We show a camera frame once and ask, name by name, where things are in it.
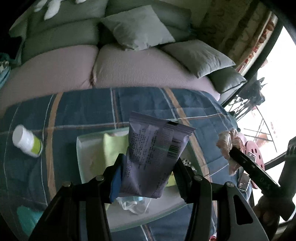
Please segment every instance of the pink mattress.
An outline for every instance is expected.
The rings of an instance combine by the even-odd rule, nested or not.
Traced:
[[[117,44],[107,44],[100,49],[93,77],[93,85],[97,88],[185,88],[206,91],[216,100],[220,98],[207,76],[198,79],[176,59],[155,47],[125,51]]]
[[[78,45],[40,54],[13,69],[0,90],[0,110],[15,103],[58,92],[92,88],[98,54],[92,45]]]

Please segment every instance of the pillow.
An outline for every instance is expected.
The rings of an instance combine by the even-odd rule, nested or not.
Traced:
[[[93,18],[67,23],[27,38],[22,50],[22,61],[28,61],[38,54],[62,47],[97,45],[99,42],[99,21],[100,19]]]
[[[36,97],[91,89],[91,72],[98,51],[93,45],[59,48],[13,69],[0,90],[0,110]]]
[[[233,67],[219,69],[210,73],[208,77],[220,94],[231,89],[237,90],[247,82]]]
[[[27,25],[28,25],[28,20],[25,19],[9,30],[9,35],[11,37],[18,37],[18,36],[22,37],[22,43],[16,55],[16,63],[12,64],[12,68],[20,66],[22,64],[22,59],[21,59],[22,47],[27,37]]]
[[[96,88],[183,88],[206,91],[216,100],[220,98],[208,76],[198,79],[176,59],[156,47],[124,51],[119,44],[107,44],[100,49],[92,76]]]
[[[162,50],[176,58],[197,78],[235,65],[226,55],[200,40],[168,44]]]
[[[196,36],[190,31],[181,30],[175,27],[166,26],[170,34],[173,36],[176,42],[182,42],[187,40],[196,39]],[[106,44],[116,43],[116,39],[112,35],[112,32],[107,29],[105,26],[100,28],[100,44],[102,46]]]
[[[86,20],[90,18],[103,18],[107,0],[87,0],[84,3],[76,4],[74,1],[62,1],[58,13],[44,21],[47,7],[43,7],[39,12],[31,14],[28,20],[28,36],[57,27],[65,23]]]
[[[191,18],[190,9],[159,0],[109,0],[106,8],[106,16],[147,5],[152,6],[154,12],[164,25],[182,30],[189,29]]]
[[[120,45],[134,50],[175,42],[150,5],[110,15],[101,22]]]

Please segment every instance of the wall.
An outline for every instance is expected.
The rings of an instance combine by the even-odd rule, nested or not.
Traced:
[[[161,0],[167,3],[174,4],[179,7],[188,8],[191,10],[192,24],[198,27],[207,13],[212,0]]]

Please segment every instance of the white pill bottle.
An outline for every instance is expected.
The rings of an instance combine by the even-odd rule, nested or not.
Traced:
[[[12,134],[13,144],[32,157],[39,157],[42,150],[42,142],[23,125],[18,125]]]

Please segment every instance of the screw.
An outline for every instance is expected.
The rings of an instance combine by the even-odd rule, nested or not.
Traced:
[[[104,180],[104,176],[103,176],[103,175],[98,175],[98,176],[96,176],[96,180],[97,180],[98,182],[101,182],[101,181]]]
[[[202,180],[202,176],[201,175],[195,175],[194,177],[194,180],[200,182]]]
[[[69,182],[69,181],[65,181],[65,182],[63,182],[62,185],[63,185],[64,187],[68,188],[68,187],[71,186],[71,182]]]
[[[229,188],[233,188],[234,184],[232,182],[226,182],[226,186]]]

